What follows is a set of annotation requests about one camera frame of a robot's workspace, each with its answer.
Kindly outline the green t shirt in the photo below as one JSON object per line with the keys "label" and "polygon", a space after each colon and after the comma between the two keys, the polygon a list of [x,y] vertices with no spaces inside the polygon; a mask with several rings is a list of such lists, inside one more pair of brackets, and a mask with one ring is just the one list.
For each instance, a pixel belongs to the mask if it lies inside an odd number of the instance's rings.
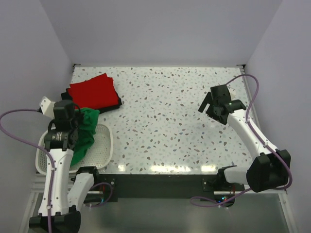
{"label": "green t shirt", "polygon": [[78,127],[78,140],[74,147],[74,154],[70,166],[79,163],[85,156],[88,149],[94,144],[94,135],[100,111],[91,108],[82,108],[83,121]]}

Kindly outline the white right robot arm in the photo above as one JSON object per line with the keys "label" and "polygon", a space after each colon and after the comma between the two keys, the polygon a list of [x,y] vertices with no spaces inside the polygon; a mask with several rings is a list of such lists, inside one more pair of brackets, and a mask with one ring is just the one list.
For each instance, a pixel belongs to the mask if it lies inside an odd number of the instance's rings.
{"label": "white right robot arm", "polygon": [[226,85],[211,87],[199,112],[205,112],[213,120],[230,126],[253,160],[250,167],[231,165],[220,168],[213,182],[214,187],[227,191],[237,183],[248,185],[258,193],[289,183],[290,154],[287,150],[279,150],[252,124],[252,119],[246,115],[246,106],[241,100],[232,100]]}

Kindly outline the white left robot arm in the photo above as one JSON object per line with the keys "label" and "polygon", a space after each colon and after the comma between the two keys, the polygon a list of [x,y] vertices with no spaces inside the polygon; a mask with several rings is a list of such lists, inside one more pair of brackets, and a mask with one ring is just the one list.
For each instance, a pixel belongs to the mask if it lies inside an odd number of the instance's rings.
{"label": "white left robot arm", "polygon": [[44,97],[40,103],[43,115],[51,118],[44,136],[47,170],[43,199],[38,215],[31,217],[29,228],[36,233],[76,233],[81,226],[80,209],[89,190],[100,187],[101,179],[94,166],[77,170],[74,184],[69,184],[69,170],[78,140],[83,113],[70,100],[54,102]]}

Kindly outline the white plastic basket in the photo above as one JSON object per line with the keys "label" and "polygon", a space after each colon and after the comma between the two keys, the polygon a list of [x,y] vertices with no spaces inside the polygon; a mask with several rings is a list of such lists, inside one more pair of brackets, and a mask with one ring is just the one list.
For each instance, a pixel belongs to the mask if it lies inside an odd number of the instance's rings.
{"label": "white plastic basket", "polygon": [[[44,147],[44,136],[47,132],[48,130],[42,134],[38,142],[38,145],[41,147]],[[113,134],[111,128],[104,124],[97,124],[94,140],[93,145],[87,150],[86,156],[80,162],[70,167],[70,174],[75,173],[80,167],[84,166],[96,166],[98,170],[101,170],[110,162],[113,155]],[[46,175],[46,154],[39,149],[36,150],[35,167],[38,173]]]}

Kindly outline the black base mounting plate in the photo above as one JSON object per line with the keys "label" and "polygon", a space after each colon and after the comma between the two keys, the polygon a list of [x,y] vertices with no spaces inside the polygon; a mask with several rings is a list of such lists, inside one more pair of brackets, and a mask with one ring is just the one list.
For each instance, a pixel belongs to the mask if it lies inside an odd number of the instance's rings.
{"label": "black base mounting plate", "polygon": [[218,175],[100,174],[86,192],[84,203],[117,202],[118,199],[208,198],[219,203],[243,191],[244,186],[221,182]]}

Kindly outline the aluminium front rail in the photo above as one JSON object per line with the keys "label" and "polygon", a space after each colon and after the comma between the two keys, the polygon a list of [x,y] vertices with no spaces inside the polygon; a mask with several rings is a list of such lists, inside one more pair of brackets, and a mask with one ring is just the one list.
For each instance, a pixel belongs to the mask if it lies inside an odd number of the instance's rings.
{"label": "aluminium front rail", "polygon": [[[35,179],[31,184],[31,192],[34,193],[44,193],[44,189],[45,189],[45,179],[46,176],[41,175],[41,174],[36,174],[35,175]],[[73,182],[69,181],[68,183],[68,192],[70,191],[70,189],[73,187]],[[236,191],[235,191],[235,195],[238,195],[239,193],[241,193],[242,191],[238,191],[237,189],[237,185],[236,187]],[[281,194],[281,193],[285,193],[287,194],[287,191],[284,190],[265,190],[259,193],[255,193],[253,190],[250,190],[248,192],[246,192],[246,194]],[[230,191],[214,191],[214,194],[220,195],[220,194],[230,194]]]}

